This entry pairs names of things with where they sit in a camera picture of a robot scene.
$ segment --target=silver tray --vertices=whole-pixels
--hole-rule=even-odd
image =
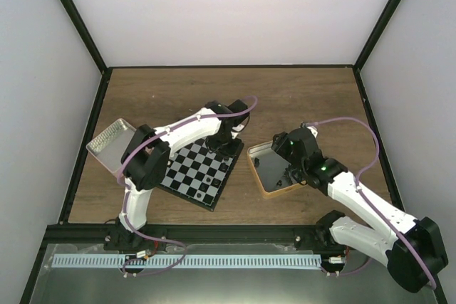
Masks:
[[[124,119],[117,119],[90,141],[86,148],[111,174],[117,176],[122,158],[136,129]]]

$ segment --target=white panel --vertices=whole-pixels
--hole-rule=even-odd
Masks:
[[[58,0],[0,0],[0,303],[19,303],[100,80]]]
[[[108,65],[354,63],[387,0],[74,0]]]
[[[456,303],[456,0],[403,0],[362,70],[405,208],[442,232]]]
[[[164,268],[177,262],[181,255],[157,254],[152,258],[136,260],[125,268],[143,266],[144,268]],[[129,256],[125,254],[56,254],[52,259],[52,268],[117,268],[122,267]],[[178,268],[281,268],[291,270],[320,270],[321,256],[311,254],[296,255],[232,255],[232,254],[205,254],[187,255],[173,269]]]

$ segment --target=black metal frame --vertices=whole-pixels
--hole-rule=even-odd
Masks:
[[[401,0],[388,0],[380,18],[377,21],[372,33],[364,45],[355,65],[191,65],[191,66],[151,66],[151,67],[117,67],[117,68],[352,68],[356,84],[363,99],[364,110],[368,118],[369,125],[377,135],[380,142],[380,163],[383,168],[388,190],[391,195],[393,205],[403,209],[402,201],[398,188],[395,184],[388,158],[386,156],[380,133],[375,123],[370,103],[363,86],[360,71],[369,55],[372,53],[378,39],[391,19],[394,11]],[[103,224],[70,224],[68,217],[71,212],[73,200],[81,178],[83,166],[87,157],[86,145],[91,140],[98,116],[101,111],[103,99],[108,88],[109,80],[113,68],[108,68],[104,63],[93,39],[91,38],[83,19],[72,0],[61,0],[70,19],[78,30],[85,46],[92,55],[93,60],[102,73],[102,78],[95,98],[95,102],[90,113],[87,128],[85,130],[81,148],[79,149],[76,165],[73,170],[67,195],[59,218],[59,224],[48,226],[44,235],[41,247],[38,251],[36,261],[33,265],[31,275],[26,284],[21,303],[28,303],[33,293],[33,288],[38,277],[41,262],[44,257],[46,247],[49,243],[105,243],[110,225]],[[186,226],[186,225],[147,225],[146,231],[150,234],[166,234],[169,239],[177,239],[185,243],[294,243],[296,236],[300,236],[303,241],[301,249],[312,249],[316,253],[328,253],[331,249],[324,248],[316,243],[312,238],[315,234],[315,226]],[[438,303],[447,303],[445,294],[438,278],[435,296]]]

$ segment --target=robotic arm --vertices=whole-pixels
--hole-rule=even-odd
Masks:
[[[209,150],[217,151],[227,157],[233,156],[239,144],[235,138],[244,128],[241,123],[249,117],[248,112],[243,115],[235,113],[246,110],[247,105],[241,100],[229,106],[213,101],[195,114],[174,124],[155,129],[147,125],[140,126],[122,156],[122,163],[146,140],[154,136],[160,137],[147,145],[149,149],[153,148],[150,154],[147,153],[146,148],[141,149],[123,170],[125,183],[130,188],[126,210],[123,209],[119,214],[123,228],[132,232],[125,222],[124,212],[128,213],[128,221],[134,229],[138,230],[146,224],[146,210],[152,189],[165,177],[169,158],[182,147],[206,138],[206,146]]]
[[[448,264],[437,224],[428,217],[417,220],[361,183],[357,188],[355,177],[347,167],[323,156],[313,127],[304,126],[290,133],[275,135],[272,149],[300,170],[308,185],[341,202],[371,227],[357,224],[339,211],[332,211],[317,223],[331,243],[350,246],[379,261],[395,281],[410,292],[418,292],[428,282],[428,277],[410,250],[361,196],[361,188],[368,200],[410,242],[433,276]]]

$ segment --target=wooden floor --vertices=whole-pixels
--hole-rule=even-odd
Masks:
[[[248,147],[267,142],[302,121],[354,116],[366,121],[350,68],[215,68],[115,69],[100,113],[95,135],[119,117],[139,126],[166,125],[192,114],[210,100],[225,104],[246,95],[258,96],[248,128],[241,138],[245,148],[214,212],[154,189],[147,210],[149,223],[162,224],[314,224],[333,209],[351,214],[339,203],[310,187],[263,199],[247,164]],[[369,163],[375,149],[361,125],[337,122],[318,129],[323,153],[350,170]],[[389,200],[380,165],[362,181]],[[87,158],[70,222],[104,222],[115,218],[124,191],[101,164]]]

